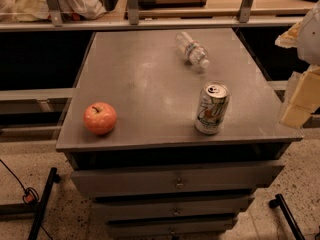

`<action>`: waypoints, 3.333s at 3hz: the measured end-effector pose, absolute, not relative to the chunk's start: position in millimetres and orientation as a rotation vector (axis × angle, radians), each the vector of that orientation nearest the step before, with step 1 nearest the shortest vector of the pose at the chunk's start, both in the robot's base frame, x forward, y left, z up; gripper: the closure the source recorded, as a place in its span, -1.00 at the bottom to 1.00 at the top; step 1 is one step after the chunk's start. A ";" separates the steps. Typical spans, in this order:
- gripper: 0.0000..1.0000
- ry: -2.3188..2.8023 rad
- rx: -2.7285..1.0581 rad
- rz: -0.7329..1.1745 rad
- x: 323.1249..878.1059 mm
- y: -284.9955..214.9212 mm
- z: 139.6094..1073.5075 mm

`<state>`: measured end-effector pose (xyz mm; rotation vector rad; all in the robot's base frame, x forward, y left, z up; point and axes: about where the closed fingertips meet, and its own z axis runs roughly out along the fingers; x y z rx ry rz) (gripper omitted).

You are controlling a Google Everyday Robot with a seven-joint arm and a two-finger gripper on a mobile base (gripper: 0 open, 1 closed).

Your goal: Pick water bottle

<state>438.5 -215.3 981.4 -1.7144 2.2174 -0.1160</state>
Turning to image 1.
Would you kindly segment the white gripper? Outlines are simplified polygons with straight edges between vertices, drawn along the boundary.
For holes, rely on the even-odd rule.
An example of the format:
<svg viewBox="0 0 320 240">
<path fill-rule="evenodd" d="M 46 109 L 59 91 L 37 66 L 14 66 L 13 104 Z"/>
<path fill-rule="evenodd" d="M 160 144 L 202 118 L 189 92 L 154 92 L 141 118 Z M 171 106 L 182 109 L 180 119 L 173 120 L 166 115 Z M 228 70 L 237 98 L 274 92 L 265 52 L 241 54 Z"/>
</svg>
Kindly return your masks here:
<svg viewBox="0 0 320 240">
<path fill-rule="evenodd" d="M 284 95 L 279 122 L 292 128 L 301 128 L 320 107 L 320 0 L 305 15 L 275 40 L 282 48 L 296 48 L 298 57 L 310 65 L 303 72 L 293 72 Z"/>
</svg>

